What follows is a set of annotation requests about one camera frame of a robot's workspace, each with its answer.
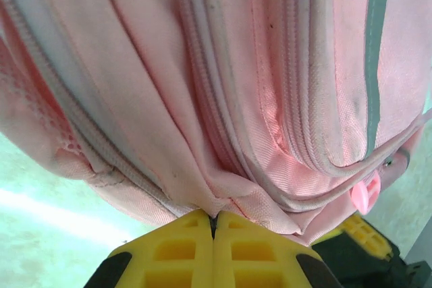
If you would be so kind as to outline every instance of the pink fabric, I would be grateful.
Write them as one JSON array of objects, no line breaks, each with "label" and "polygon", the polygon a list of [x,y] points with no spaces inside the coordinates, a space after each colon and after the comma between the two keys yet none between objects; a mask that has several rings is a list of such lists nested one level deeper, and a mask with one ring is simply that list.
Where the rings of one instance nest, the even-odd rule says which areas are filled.
[{"label": "pink fabric", "polygon": [[419,140],[431,0],[387,1],[381,121],[365,160],[368,0],[45,1],[112,128],[169,206],[72,129],[4,6],[1,130],[146,223],[230,210],[310,243],[356,210],[357,183],[399,175],[386,175],[384,160]]}]

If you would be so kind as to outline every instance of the gray reflective strip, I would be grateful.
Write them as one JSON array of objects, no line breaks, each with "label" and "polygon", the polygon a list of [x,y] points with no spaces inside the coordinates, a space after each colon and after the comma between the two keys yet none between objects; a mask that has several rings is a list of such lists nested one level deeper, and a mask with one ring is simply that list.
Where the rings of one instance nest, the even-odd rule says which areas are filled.
[{"label": "gray reflective strip", "polygon": [[369,0],[364,36],[364,78],[367,92],[367,158],[375,149],[379,115],[378,60],[387,0]]},{"label": "gray reflective strip", "polygon": [[411,161],[410,151],[408,151],[405,148],[399,148],[398,153],[402,154],[403,156],[405,156],[405,159],[406,159],[406,168],[408,168],[410,166],[410,161]]}]

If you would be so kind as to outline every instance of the zipper teeth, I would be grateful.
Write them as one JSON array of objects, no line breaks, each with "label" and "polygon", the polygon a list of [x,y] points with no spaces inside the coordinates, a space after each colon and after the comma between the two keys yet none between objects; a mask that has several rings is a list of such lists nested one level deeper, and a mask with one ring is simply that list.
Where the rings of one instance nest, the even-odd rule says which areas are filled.
[{"label": "zipper teeth", "polygon": [[194,66],[198,70],[196,74],[194,74],[195,81],[199,84],[199,89],[197,92],[203,94],[204,100],[201,102],[203,115],[210,113],[211,123],[205,117],[207,127],[211,127],[215,130],[215,132],[211,132],[213,135],[217,136],[217,141],[213,145],[218,147],[221,151],[224,152],[224,156],[220,157],[220,159],[229,163],[230,169],[232,171],[241,174],[242,176],[246,176],[244,169],[241,166],[240,161],[236,158],[236,151],[232,148],[230,139],[224,134],[227,133],[226,126],[224,124],[224,120],[220,117],[220,109],[215,100],[215,90],[213,89],[212,81],[209,77],[208,73],[208,65],[206,63],[204,48],[199,39],[199,32],[197,28],[196,16],[194,15],[194,10],[190,0],[180,0],[182,15],[186,21],[186,27],[189,31],[190,37],[188,38],[188,44],[190,48],[190,52],[193,55]]},{"label": "zipper teeth", "polygon": [[173,214],[181,215],[189,211],[189,208],[173,207],[173,204],[169,203],[162,190],[159,189],[146,175],[136,169],[135,166],[131,165],[121,152],[119,152],[118,149],[106,138],[104,133],[84,112],[76,99],[70,94],[69,90],[59,79],[49,59],[34,39],[27,23],[20,13],[20,10],[17,8],[15,1],[2,0],[2,2],[40,73],[43,75],[45,81],[50,85],[51,91],[56,94],[55,97],[63,99],[59,104],[62,106],[64,111],[67,111],[67,116],[70,118],[70,122],[75,129],[78,130],[80,135],[82,135],[82,138],[91,144],[90,147],[94,148],[95,152],[104,161],[112,161],[112,163],[108,162],[108,164],[114,165],[127,178],[135,180],[133,182],[138,185],[138,187],[159,201]]},{"label": "zipper teeth", "polygon": [[312,169],[319,170],[319,167],[313,162],[308,148],[306,146],[305,136],[308,134],[304,130],[302,120],[302,102],[300,89],[300,71],[299,66],[299,40],[298,27],[298,0],[282,0],[282,17],[286,23],[282,24],[285,32],[283,33],[283,110],[288,114],[288,118],[283,119],[284,129],[288,145],[296,159],[305,163]]}]

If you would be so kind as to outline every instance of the yellow plastic object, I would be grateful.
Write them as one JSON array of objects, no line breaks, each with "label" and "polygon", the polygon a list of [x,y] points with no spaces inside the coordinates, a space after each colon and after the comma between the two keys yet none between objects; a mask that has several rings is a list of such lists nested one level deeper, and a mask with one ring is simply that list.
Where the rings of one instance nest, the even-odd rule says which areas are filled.
[{"label": "yellow plastic object", "polygon": [[210,287],[213,238],[208,215],[196,210],[115,249],[132,259],[115,288]]},{"label": "yellow plastic object", "polygon": [[312,243],[312,245],[318,244],[318,243],[323,242],[323,241],[327,241],[328,239],[331,239],[332,237],[336,237],[336,236],[338,236],[340,234],[342,234],[342,230],[339,229],[338,227],[336,227],[333,231],[330,231],[329,233],[324,234],[319,239],[317,239],[316,241],[314,241]]},{"label": "yellow plastic object", "polygon": [[310,248],[238,215],[220,212],[216,222],[196,210],[115,249],[85,288],[311,288],[310,282],[340,287]]},{"label": "yellow plastic object", "polygon": [[337,228],[345,231],[370,255],[382,260],[390,260],[392,258],[392,247],[388,240],[370,226],[360,215],[353,214]]},{"label": "yellow plastic object", "polygon": [[219,215],[214,243],[214,287],[312,287],[296,256],[311,249],[238,215]]}]

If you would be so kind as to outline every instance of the stitching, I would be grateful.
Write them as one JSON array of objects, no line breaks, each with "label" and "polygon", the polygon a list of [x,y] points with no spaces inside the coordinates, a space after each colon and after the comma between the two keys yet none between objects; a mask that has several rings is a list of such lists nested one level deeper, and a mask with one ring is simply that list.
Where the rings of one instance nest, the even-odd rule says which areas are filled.
[{"label": "stitching", "polygon": [[[338,66],[338,60],[337,60],[337,55],[336,55],[336,49],[337,49],[337,47],[336,47],[335,0],[331,0],[331,11],[332,11],[332,14],[333,14],[333,64],[334,64],[334,69],[336,71],[336,67]],[[337,81],[338,77],[337,77],[336,72],[335,72],[334,77],[335,77],[335,86],[336,86],[336,89],[335,89],[335,91],[336,91],[336,104],[337,104],[337,111],[338,111],[337,112],[338,113],[337,114],[337,118],[339,119],[339,124],[341,125],[342,124],[342,122],[341,122],[341,116],[342,116],[342,114],[340,113],[341,112],[341,108],[340,108],[340,103],[339,103],[339,100],[338,100],[338,98],[340,97],[339,96],[340,89],[338,87],[338,81]],[[325,141],[325,145],[328,147],[329,146],[329,142],[327,141],[327,137],[324,137],[324,141]]]},{"label": "stitching", "polygon": [[[76,44],[75,44],[75,42],[74,42],[74,39],[71,37],[71,35],[70,35],[70,33],[69,33],[69,30],[67,29],[67,26],[65,25],[65,22],[63,21],[63,19],[62,19],[61,16],[59,15],[59,11],[58,11],[58,9],[54,6],[54,2],[53,2],[52,0],[45,0],[45,1],[49,4],[49,7],[50,7],[51,10],[53,11],[53,13],[54,13],[54,15],[53,15],[54,19],[55,19],[56,21],[58,21],[59,25],[62,27],[62,30],[61,30],[61,31],[62,31],[63,33],[65,33],[65,35],[67,36],[67,43],[70,44],[70,46],[71,46],[71,50],[73,50],[73,52],[76,54],[75,57],[76,57],[76,58],[80,57],[80,56],[78,55],[79,52],[78,52],[78,48],[77,48],[77,46],[76,46]],[[113,2],[112,2],[111,0],[108,0],[108,2],[113,6]],[[113,6],[113,12],[114,12],[114,14],[117,15],[117,10],[116,10],[116,8],[114,8],[114,6]],[[125,28],[125,26],[122,24],[122,21],[120,20],[119,22],[120,22],[120,25],[121,25],[123,28]],[[79,62],[78,62],[78,64],[79,64],[79,66],[83,67],[83,71],[84,71],[84,72],[86,73],[86,75],[89,77],[88,80],[91,80],[91,81],[93,82],[93,78],[91,77],[91,74],[89,73],[89,68],[86,66],[85,62],[83,62],[83,60],[80,59]],[[113,114],[111,108],[109,107],[109,105],[107,105],[105,99],[102,98],[102,97],[100,97],[100,99],[103,100],[103,102],[105,103],[105,106],[108,108],[109,112],[110,112],[111,114]],[[151,172],[156,176],[157,180],[159,180],[159,184],[160,184],[160,186],[161,186],[161,189],[163,190],[164,193],[166,193],[166,192],[167,192],[166,187],[164,186],[164,184],[163,184],[163,182],[162,182],[161,177],[159,176],[159,174],[156,173],[154,170],[152,170],[152,169],[151,169],[149,166],[147,166],[147,165],[146,165],[146,168],[147,168],[148,170],[150,170],[150,171],[151,171]]]},{"label": "stitching", "polygon": [[[217,8],[218,8],[218,9],[221,8],[220,0],[217,0]],[[209,22],[209,19],[208,19],[208,16],[210,15],[210,13],[208,12],[208,7],[207,7],[207,6],[205,6],[205,10],[206,10],[206,19],[207,19],[207,23],[209,24],[209,28],[211,28],[211,27],[210,27],[210,22]],[[220,13],[220,16],[221,16],[221,23],[222,23],[222,25],[223,25],[223,30],[225,31],[225,30],[226,30],[226,27],[225,27],[225,18],[224,18],[224,16],[223,16],[223,12],[218,12],[218,13]],[[205,60],[202,61],[202,64],[204,65],[204,67],[205,67],[205,68],[208,68],[208,67],[207,67],[208,65],[207,65],[206,63],[207,63],[207,62],[206,62]],[[217,68],[219,69],[219,64],[218,64],[218,62],[217,62],[217,58],[216,58],[216,64],[217,64]],[[216,107],[217,107],[218,112],[220,113],[219,105],[216,105]],[[185,136],[184,136],[184,140],[185,140],[185,142],[187,143],[187,145],[188,145],[188,147],[189,147],[189,149],[190,149],[191,155],[192,155],[192,156],[194,157],[194,159],[195,159],[194,151],[193,151],[193,149],[191,149],[190,144],[189,144],[189,141],[187,141],[187,139],[186,139]],[[226,153],[227,156],[229,156],[229,154],[228,154],[228,149],[225,147],[225,145],[221,145],[220,148],[221,148],[221,149]],[[200,165],[199,165],[198,162],[196,163],[196,166],[198,167],[198,170],[201,171],[201,169],[200,169]],[[234,163],[233,165],[231,165],[231,167],[234,167],[233,170],[237,170],[237,171],[239,171],[239,173],[242,173],[241,170],[238,170],[238,168],[237,168],[237,164],[236,164],[236,163]],[[210,192],[212,193],[213,197],[215,197],[216,199],[221,199],[221,197],[220,197],[220,196],[217,196],[216,193],[215,193],[215,185],[213,185],[213,183],[212,183],[209,179],[207,179],[204,175],[203,175],[202,179],[204,180],[204,182],[205,182],[205,184],[207,185],[208,189],[209,189]]]},{"label": "stitching", "polygon": [[[4,6],[2,5],[0,7],[0,16],[1,19],[3,19],[3,15],[5,15],[4,12]],[[16,30],[16,27],[14,27],[13,24],[9,22],[9,19],[6,17],[4,18],[6,21],[5,25],[8,30],[11,31],[12,34],[18,35],[18,31]],[[49,96],[54,100],[53,107],[49,101],[47,101],[46,97],[43,96],[43,93],[39,91],[39,89],[34,85],[34,82],[28,78],[26,75],[26,72],[22,71],[15,63],[12,54],[6,45],[6,42],[3,41],[3,39],[0,39],[1,45],[0,45],[0,75],[4,75],[6,80],[12,80],[18,81],[22,84],[22,88],[24,89],[25,94],[19,94],[18,96],[20,98],[25,98],[26,102],[26,108],[28,112],[31,114],[31,116],[34,117],[35,121],[42,125],[42,127],[45,129],[45,131],[49,133],[54,133],[51,135],[55,136],[55,141],[58,143],[59,147],[74,153],[75,155],[80,155],[82,151],[79,149],[69,149],[68,145],[65,143],[64,138],[67,136],[73,135],[72,129],[70,127],[69,122],[65,118],[65,116],[62,113],[62,110],[58,104],[57,99],[54,97],[54,95],[50,92]],[[18,37],[18,42],[22,44],[22,39]],[[20,56],[28,57],[30,58],[30,55],[28,54],[27,49],[20,51]],[[36,63],[33,61],[33,59],[30,59],[30,67],[36,68]],[[24,70],[28,70],[29,67],[27,64],[24,65]],[[8,91],[10,94],[13,94],[10,87],[7,87],[6,91]],[[37,113],[37,109],[42,109],[43,112]],[[57,122],[57,125],[51,125],[48,120],[52,120],[54,122]]]},{"label": "stitching", "polygon": [[[194,17],[194,14],[193,14],[193,9],[191,8],[192,6],[191,6],[191,4],[190,4],[190,1],[188,1],[187,2],[187,6],[188,6],[188,8],[187,9],[183,9],[182,10],[182,17],[184,18],[184,16],[188,16],[188,18],[189,19],[192,19],[192,20],[196,20],[196,18]],[[198,36],[197,36],[197,34],[194,32],[194,31],[191,31],[191,30],[193,30],[193,27],[191,27],[190,25],[188,25],[187,26],[187,32],[189,32],[189,37],[188,38],[186,38],[186,41],[187,41],[187,43],[188,43],[188,49],[190,50],[190,52],[191,52],[191,55],[193,55],[193,54],[196,54],[196,50],[192,47],[192,45],[191,45],[191,43],[190,43],[190,40],[191,39],[194,39],[194,40],[196,40],[197,42],[200,42],[199,41],[199,39],[198,39]],[[195,60],[192,60],[192,70],[193,69],[200,69],[200,68],[204,68],[204,69],[207,69],[208,68],[208,65],[207,65],[207,62],[205,61],[205,60],[197,60],[196,58],[195,58]],[[204,100],[200,100],[202,97],[206,97],[206,95],[205,95],[205,92],[204,92],[204,90],[202,90],[203,89],[203,84],[204,83],[208,83],[210,86],[211,86],[211,83],[210,83],[210,81],[207,79],[207,78],[205,78],[206,80],[205,81],[202,81],[201,80],[201,78],[198,78],[197,76],[196,76],[196,72],[195,73],[192,73],[192,76],[193,76],[193,79],[194,79],[194,85],[196,86],[196,98],[198,99],[198,101],[200,102],[200,101],[206,101],[206,99],[204,99]],[[215,95],[214,95],[214,89],[213,89],[213,87],[211,87],[211,92],[212,92],[212,94],[213,94],[213,97],[215,97]],[[218,110],[218,112],[220,113],[220,109],[219,109],[219,106],[218,105],[216,105],[216,108],[217,108],[217,110]],[[198,105],[198,108],[194,108],[195,110],[199,110],[203,115],[206,113],[206,110],[205,110],[205,106],[203,106],[203,105]],[[216,132],[218,132],[219,131],[219,129],[220,129],[220,127],[219,127],[219,124],[220,123],[217,123],[216,122],[216,120],[215,120],[215,118],[212,116],[212,114],[210,114],[209,115],[209,118],[211,119],[211,120],[207,120],[207,119],[205,119],[205,130],[207,130],[207,132],[209,132],[210,134],[211,134],[211,130],[212,129],[216,129]],[[225,144],[221,144],[221,143],[216,143],[213,139],[212,139],[212,137],[210,137],[210,141],[211,141],[211,143],[212,143],[212,145],[214,146],[214,150],[216,150],[216,152],[219,152],[220,150],[222,151],[222,156],[230,156],[229,154],[228,154],[228,151],[227,151],[227,148],[226,148],[226,145]],[[223,158],[220,158],[220,159],[218,159],[219,160],[219,162],[224,166],[224,167],[228,167],[231,171],[237,171],[237,172],[239,172],[239,173],[241,173],[239,170],[238,170],[238,168],[237,168],[237,165],[235,164],[235,163],[231,163],[231,162],[229,162],[229,161],[227,161],[226,159],[223,159]],[[212,188],[212,186],[210,186],[210,184],[208,183],[208,181],[204,178],[204,181],[205,181],[205,183],[207,184],[207,186],[209,187],[209,189],[212,191],[212,193],[213,193],[213,188]]]},{"label": "stitching", "polygon": [[243,217],[250,219],[250,217],[246,216],[244,211],[240,208],[240,206],[238,206],[238,204],[236,203],[236,201],[233,198],[229,198],[229,200],[231,200],[231,202],[234,204],[234,206],[238,208],[238,210],[242,213]]},{"label": "stitching", "polygon": [[[226,19],[225,19],[225,16],[224,16],[224,11],[223,10],[221,10],[221,8],[222,8],[222,6],[220,5],[220,0],[218,0],[218,4],[219,4],[219,6],[217,7],[218,8],[218,10],[220,11],[220,13],[219,13],[219,16],[220,16],[220,22],[221,22],[221,29],[223,30],[223,35],[226,35],[226,30],[227,30],[227,28],[226,28],[226,23],[225,23],[225,21],[226,21]],[[231,63],[231,57],[230,57],[230,50],[229,50],[229,45],[228,45],[228,41],[227,41],[227,38],[226,37],[223,37],[223,44],[224,44],[224,51],[225,51],[225,56],[226,57],[228,57],[228,60],[227,60],[227,65],[228,65],[228,69],[229,69],[229,74],[232,76],[232,79],[234,80],[234,75],[233,75],[233,67],[232,67],[232,63]],[[226,107],[227,107],[227,110],[228,110],[228,114],[229,114],[229,118],[232,118],[232,114],[231,114],[231,111],[230,111],[230,106],[229,106],[229,104],[228,104],[228,102],[226,101]],[[235,111],[236,111],[236,113],[240,116],[240,120],[241,121],[244,121],[244,116],[243,116],[243,114],[242,114],[242,110],[241,109],[239,109],[239,108],[237,108],[237,109],[235,109]],[[250,173],[252,174],[252,178],[253,178],[253,182],[256,182],[256,179],[255,179],[255,176],[253,175],[253,172],[250,170],[250,167],[249,167],[249,165],[248,165],[248,162],[247,161],[245,161],[245,159],[244,159],[244,157],[243,157],[243,152],[242,152],[242,139],[241,139],[241,137],[239,137],[239,136],[237,136],[237,133],[238,133],[238,131],[237,131],[237,129],[236,129],[236,126],[235,126],[235,123],[232,123],[232,128],[233,128],[233,132],[234,132],[234,136],[235,136],[235,138],[236,138],[236,142],[238,143],[238,146],[239,146],[239,149],[240,149],[240,156],[242,156],[242,159],[241,158],[239,158],[239,154],[236,152],[236,149],[235,148],[233,148],[233,152],[234,152],[234,154],[237,156],[237,161],[238,161],[238,163],[240,164],[240,173],[241,174],[243,174],[243,175],[247,175],[247,171],[246,171],[246,169],[245,169],[245,167],[247,168],[247,170],[249,170],[250,171]]]},{"label": "stitching", "polygon": [[114,187],[116,185],[119,185],[121,183],[124,182],[124,178],[118,182],[114,182],[114,183],[105,183],[103,185],[94,185],[95,188],[105,188],[105,187]]},{"label": "stitching", "polygon": [[[267,2],[267,22],[270,22],[269,0],[267,0],[266,2]],[[259,22],[259,20],[255,20],[255,16],[253,14],[254,13],[253,6],[251,6],[251,12],[252,12],[253,24],[254,25],[256,24],[257,28],[261,29],[262,28],[261,23]],[[279,145],[279,142],[275,138],[275,134],[271,131],[269,121],[267,119],[267,114],[265,113],[265,111],[267,111],[267,105],[266,105],[265,100],[263,100],[263,95],[261,93],[261,88],[262,88],[263,83],[261,81],[260,73],[259,73],[259,70],[262,69],[262,55],[261,55],[261,52],[257,49],[257,34],[255,32],[255,29],[253,30],[253,37],[254,37],[255,55],[256,55],[256,58],[259,58],[256,60],[256,67],[257,67],[257,69],[256,69],[256,80],[257,81],[256,82],[258,84],[258,91],[257,92],[258,92],[258,96],[259,96],[259,110],[260,110],[261,116],[263,117],[265,126],[267,128],[267,132],[269,133],[275,147],[277,147],[283,154],[288,154],[288,151]],[[269,46],[268,51],[270,53],[270,69],[272,69],[273,68],[273,52],[271,51],[270,42],[269,42],[268,46]]]},{"label": "stitching", "polygon": [[[111,4],[111,6],[112,6],[112,10],[113,10],[113,14],[114,14],[115,17],[118,19],[119,25],[123,28],[123,32],[125,33],[125,35],[127,36],[128,40],[130,41],[130,44],[131,44],[132,48],[135,50],[136,56],[138,57],[139,61],[142,63],[142,67],[143,67],[146,71],[148,71],[147,66],[146,66],[146,64],[145,64],[145,61],[144,61],[144,59],[141,58],[141,56],[139,55],[138,48],[137,48],[137,46],[136,46],[136,44],[135,44],[135,42],[134,42],[134,39],[131,37],[131,35],[130,35],[130,31],[129,31],[128,27],[126,26],[126,23],[124,22],[124,20],[123,20],[123,18],[122,18],[122,15],[120,14],[120,10],[119,10],[119,9],[116,7],[116,5],[115,5],[115,0],[107,0],[107,1]],[[156,88],[156,90],[157,90],[159,96],[161,97],[161,102],[163,103],[164,107],[165,107],[165,108],[167,109],[167,111],[168,111],[168,108],[167,108],[165,102],[162,100],[162,96],[160,95],[159,89],[157,89],[155,83],[153,83],[153,85],[155,86],[155,88]],[[109,107],[109,105],[105,105],[105,106],[108,108],[109,112],[114,116],[114,114],[113,114],[111,108]],[[123,131],[123,133],[124,133],[125,136],[126,136],[126,133],[125,133],[124,128],[122,127],[122,125],[121,125],[120,123],[118,123],[118,126],[120,127],[120,129]],[[144,161],[143,161],[142,157],[140,156],[140,154],[137,154],[137,155],[138,155],[138,158],[140,159],[140,161],[142,161],[143,164],[144,164]],[[163,192],[164,192],[164,193],[167,193],[168,191],[167,191],[167,188],[166,188],[165,184],[164,184],[163,181],[162,181],[162,177],[161,177],[161,176],[160,176],[160,175],[159,175],[155,170],[153,170],[152,168],[150,168],[148,165],[146,165],[146,164],[144,164],[144,165],[145,165],[145,167],[146,167],[148,170],[150,170],[150,171],[151,171],[151,172],[152,172],[152,173],[157,177],[157,180],[159,180],[159,185],[161,186],[161,189],[163,190]]]}]

